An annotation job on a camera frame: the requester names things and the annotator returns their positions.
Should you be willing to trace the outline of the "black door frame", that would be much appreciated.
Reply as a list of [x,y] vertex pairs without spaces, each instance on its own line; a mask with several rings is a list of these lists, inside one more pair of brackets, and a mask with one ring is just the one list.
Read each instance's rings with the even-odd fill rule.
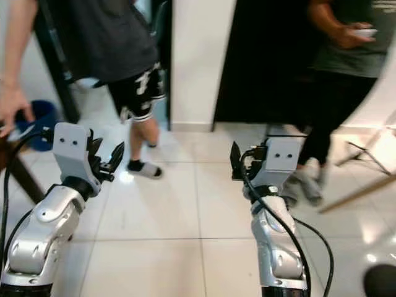
[[63,119],[77,124],[81,119],[81,111],[71,92],[71,72],[59,41],[56,20],[50,6],[51,0],[37,0],[37,3],[38,12],[33,25],[37,42],[56,90]]

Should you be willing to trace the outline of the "brown bystander hand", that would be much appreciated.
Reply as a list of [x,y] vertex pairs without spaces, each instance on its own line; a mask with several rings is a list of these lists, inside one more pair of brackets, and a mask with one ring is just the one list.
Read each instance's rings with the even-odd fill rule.
[[355,22],[348,25],[341,25],[331,31],[329,37],[341,49],[351,49],[362,45],[363,43],[373,42],[371,37],[362,37],[356,32],[362,29],[371,28],[371,24],[365,22]]

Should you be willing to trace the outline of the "dark brown wooden table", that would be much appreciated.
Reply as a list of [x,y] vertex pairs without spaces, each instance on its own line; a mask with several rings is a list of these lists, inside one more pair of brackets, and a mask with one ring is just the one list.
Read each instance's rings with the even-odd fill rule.
[[36,179],[29,173],[20,155],[11,156],[14,144],[7,141],[7,137],[0,139],[0,169],[5,170],[11,164],[11,176],[28,195],[33,204],[39,204],[45,198]]

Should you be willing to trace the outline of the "person in black shorts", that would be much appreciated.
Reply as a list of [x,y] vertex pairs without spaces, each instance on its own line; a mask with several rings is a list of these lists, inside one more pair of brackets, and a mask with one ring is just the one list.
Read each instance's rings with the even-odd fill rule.
[[[160,129],[153,107],[166,96],[157,44],[147,20],[136,0],[67,2],[87,50],[91,76],[108,87],[119,119],[131,121],[129,161],[142,160],[142,147],[158,146]],[[37,12],[37,0],[9,0],[1,85],[21,87],[22,60]]]

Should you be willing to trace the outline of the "wooden pole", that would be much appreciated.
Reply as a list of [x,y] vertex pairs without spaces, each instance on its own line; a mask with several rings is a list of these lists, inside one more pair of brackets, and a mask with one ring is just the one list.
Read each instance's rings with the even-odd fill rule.
[[344,198],[322,207],[321,209],[319,209],[319,213],[325,214],[327,212],[330,212],[331,210],[339,209],[339,207],[350,204],[351,202],[358,200],[365,195],[383,189],[384,187],[388,186],[388,184],[393,182],[396,182],[396,173],[384,176],[383,178],[379,178],[378,180],[371,182],[367,186],[364,186],[361,189],[354,191],[353,193],[345,196]]

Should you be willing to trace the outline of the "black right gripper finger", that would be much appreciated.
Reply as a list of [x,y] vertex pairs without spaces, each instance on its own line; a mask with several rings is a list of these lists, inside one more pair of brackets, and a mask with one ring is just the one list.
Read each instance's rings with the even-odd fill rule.
[[241,150],[237,142],[232,142],[230,147],[230,166],[232,169],[232,180],[243,180],[245,178],[243,161],[241,161]]

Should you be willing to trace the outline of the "pale bystander hand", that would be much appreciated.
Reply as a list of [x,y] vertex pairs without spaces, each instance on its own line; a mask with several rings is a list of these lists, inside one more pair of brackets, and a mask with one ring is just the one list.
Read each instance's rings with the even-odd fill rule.
[[16,116],[19,111],[22,111],[22,115],[27,122],[32,122],[36,119],[32,111],[32,105],[22,88],[2,84],[0,87],[1,137],[8,136],[14,130],[16,127]]

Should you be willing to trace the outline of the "white folding rack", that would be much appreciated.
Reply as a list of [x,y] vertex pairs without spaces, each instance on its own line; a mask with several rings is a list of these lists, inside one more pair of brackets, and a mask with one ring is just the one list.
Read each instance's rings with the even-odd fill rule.
[[370,138],[363,145],[358,145],[356,142],[345,142],[345,147],[347,147],[348,155],[339,161],[335,162],[335,166],[343,166],[349,161],[372,161],[379,170],[385,173],[385,175],[390,175],[390,172],[385,168],[384,164],[380,162],[376,156],[373,155],[373,148],[376,142],[379,141],[382,135],[388,131],[396,131],[396,110],[394,110],[390,116],[384,121],[383,124],[379,125],[376,130],[371,134]]

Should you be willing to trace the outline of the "blue plastic bucket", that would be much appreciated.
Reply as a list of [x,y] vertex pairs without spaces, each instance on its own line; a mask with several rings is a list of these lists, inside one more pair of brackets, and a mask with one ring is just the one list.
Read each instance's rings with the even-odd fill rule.
[[[32,101],[32,111],[34,113],[34,122],[32,122],[32,133],[43,131],[43,128],[54,128],[59,122],[59,112],[56,105],[50,101]],[[51,142],[42,137],[34,138],[28,143],[32,150],[49,151],[52,149]]]

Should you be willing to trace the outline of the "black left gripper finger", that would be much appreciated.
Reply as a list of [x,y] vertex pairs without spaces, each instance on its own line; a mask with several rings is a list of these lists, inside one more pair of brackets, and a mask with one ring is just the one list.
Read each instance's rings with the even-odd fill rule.
[[117,144],[113,148],[113,151],[111,151],[110,158],[106,162],[106,170],[108,173],[115,173],[117,167],[119,166],[119,164],[121,164],[121,161],[124,156],[124,147],[125,147],[125,143],[119,142],[119,144]]
[[95,137],[94,132],[90,131],[90,166],[101,165],[101,155],[98,154],[103,142],[102,137]]

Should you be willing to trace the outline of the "grey slide sandal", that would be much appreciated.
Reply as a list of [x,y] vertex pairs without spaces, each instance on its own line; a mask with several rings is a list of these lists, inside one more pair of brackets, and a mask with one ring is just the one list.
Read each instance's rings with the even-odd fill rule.
[[145,178],[153,180],[158,180],[163,176],[163,171],[160,166],[142,160],[130,160],[127,163],[127,170],[131,174],[144,176]]

